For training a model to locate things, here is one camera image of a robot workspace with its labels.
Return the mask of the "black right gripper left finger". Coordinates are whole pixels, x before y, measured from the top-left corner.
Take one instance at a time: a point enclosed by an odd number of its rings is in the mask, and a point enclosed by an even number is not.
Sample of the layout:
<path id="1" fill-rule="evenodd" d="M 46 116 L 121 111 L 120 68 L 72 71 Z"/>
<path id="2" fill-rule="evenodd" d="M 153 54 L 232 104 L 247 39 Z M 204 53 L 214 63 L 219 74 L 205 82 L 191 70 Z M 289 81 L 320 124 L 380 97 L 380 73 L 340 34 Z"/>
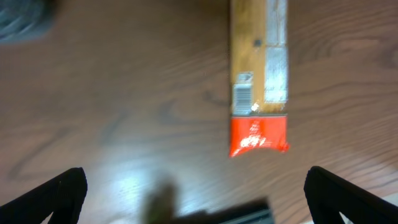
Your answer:
<path id="1" fill-rule="evenodd" d="M 1 223 L 77 224 L 88 191 L 81 167 L 66 170 L 1 206 Z"/>

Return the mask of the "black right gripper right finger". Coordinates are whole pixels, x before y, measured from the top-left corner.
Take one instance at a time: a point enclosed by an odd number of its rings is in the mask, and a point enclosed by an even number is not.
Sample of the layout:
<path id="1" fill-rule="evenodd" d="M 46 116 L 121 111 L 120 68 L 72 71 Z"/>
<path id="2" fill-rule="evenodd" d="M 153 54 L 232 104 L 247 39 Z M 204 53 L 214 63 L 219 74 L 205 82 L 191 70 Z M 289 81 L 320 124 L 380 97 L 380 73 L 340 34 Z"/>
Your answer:
<path id="1" fill-rule="evenodd" d="M 397 206 L 320 167 L 308 171 L 304 192 L 314 223 L 397 223 Z"/>

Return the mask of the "red orange cracker package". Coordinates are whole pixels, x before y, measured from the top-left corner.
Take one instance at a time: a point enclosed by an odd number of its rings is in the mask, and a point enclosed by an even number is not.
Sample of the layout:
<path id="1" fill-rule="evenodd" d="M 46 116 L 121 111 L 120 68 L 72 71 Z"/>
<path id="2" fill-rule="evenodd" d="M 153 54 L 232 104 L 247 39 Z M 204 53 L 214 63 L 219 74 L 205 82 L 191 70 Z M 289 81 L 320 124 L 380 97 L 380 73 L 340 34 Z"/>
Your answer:
<path id="1" fill-rule="evenodd" d="M 287 0 L 232 0 L 230 157 L 289 150 Z"/>

